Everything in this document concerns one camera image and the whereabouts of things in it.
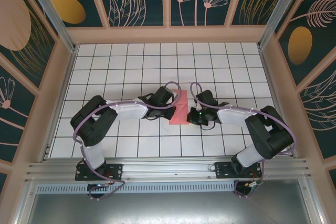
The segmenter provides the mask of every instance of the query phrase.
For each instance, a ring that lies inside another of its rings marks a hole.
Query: pink block
[[[176,106],[175,113],[173,117],[170,119],[169,124],[171,125],[179,125],[179,124],[189,124],[187,122],[188,111],[188,93],[186,90],[182,90],[182,96],[178,101]]]

